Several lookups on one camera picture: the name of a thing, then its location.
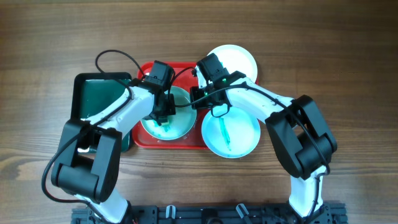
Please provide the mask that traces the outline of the light blue plate front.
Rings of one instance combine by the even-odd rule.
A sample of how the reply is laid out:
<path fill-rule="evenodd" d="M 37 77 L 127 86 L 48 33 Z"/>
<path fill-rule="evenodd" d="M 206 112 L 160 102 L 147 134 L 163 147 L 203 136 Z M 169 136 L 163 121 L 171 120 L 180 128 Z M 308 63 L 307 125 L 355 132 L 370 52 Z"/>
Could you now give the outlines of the light blue plate front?
<path fill-rule="evenodd" d="M 227 159 L 251 153 L 259 143 L 261 129 L 253 115 L 228 105 L 216 106 L 203 118 L 201 135 L 210 151 Z"/>

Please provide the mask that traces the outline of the green sponge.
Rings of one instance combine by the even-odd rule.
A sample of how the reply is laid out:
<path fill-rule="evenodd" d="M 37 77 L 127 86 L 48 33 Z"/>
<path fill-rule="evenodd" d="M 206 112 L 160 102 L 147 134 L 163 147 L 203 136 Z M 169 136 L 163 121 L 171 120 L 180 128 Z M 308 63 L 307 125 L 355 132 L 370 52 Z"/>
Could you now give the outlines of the green sponge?
<path fill-rule="evenodd" d="M 167 121 L 167 122 L 161 123 L 159 128 L 161 128 L 163 130 L 163 132 L 168 132 L 171 129 L 170 122 Z"/>

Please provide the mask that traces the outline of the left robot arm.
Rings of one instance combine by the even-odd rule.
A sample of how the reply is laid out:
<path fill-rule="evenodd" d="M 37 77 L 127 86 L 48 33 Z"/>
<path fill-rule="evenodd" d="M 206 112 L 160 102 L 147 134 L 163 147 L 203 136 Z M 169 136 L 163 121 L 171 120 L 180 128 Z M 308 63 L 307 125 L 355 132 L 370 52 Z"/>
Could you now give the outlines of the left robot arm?
<path fill-rule="evenodd" d="M 84 203 L 103 223 L 134 223 L 131 203 L 115 189 L 122 140 L 143 119 L 162 125 L 175 114 L 174 99 L 165 93 L 174 73 L 156 61 L 106 109 L 86 120 L 68 120 L 42 178 L 72 195 L 71 203 Z"/>

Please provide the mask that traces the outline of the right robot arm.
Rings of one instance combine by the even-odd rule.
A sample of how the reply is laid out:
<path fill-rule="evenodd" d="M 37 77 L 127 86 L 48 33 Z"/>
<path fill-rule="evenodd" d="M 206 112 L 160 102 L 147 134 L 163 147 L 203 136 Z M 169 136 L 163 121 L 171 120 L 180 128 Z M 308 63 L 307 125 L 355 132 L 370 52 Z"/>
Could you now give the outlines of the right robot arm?
<path fill-rule="evenodd" d="M 337 150 L 315 101 L 266 90 L 242 72 L 230 73 L 215 54 L 199 60 L 193 74 L 205 82 L 191 89 L 193 108 L 236 107 L 266 125 L 277 159 L 291 177 L 289 205 L 304 223 L 313 221 L 323 205 L 322 181 Z"/>

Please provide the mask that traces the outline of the light blue plate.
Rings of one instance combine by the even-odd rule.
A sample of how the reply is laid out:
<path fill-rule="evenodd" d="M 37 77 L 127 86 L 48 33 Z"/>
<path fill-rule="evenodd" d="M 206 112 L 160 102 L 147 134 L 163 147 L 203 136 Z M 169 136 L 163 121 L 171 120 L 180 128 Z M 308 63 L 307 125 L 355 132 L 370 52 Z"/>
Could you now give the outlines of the light blue plate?
<path fill-rule="evenodd" d="M 201 135 L 210 151 L 227 159 L 251 153 L 259 143 L 261 129 L 253 115 L 228 105 L 216 106 L 203 118 Z"/>
<path fill-rule="evenodd" d="M 197 118 L 197 111 L 191 107 L 176 108 L 176 114 L 169 117 L 171 129 L 168 132 L 163 132 L 159 128 L 159 124 L 154 120 L 141 121 L 144 129 L 153 137 L 164 140 L 171 141 L 186 135 L 189 130 L 192 129 Z"/>

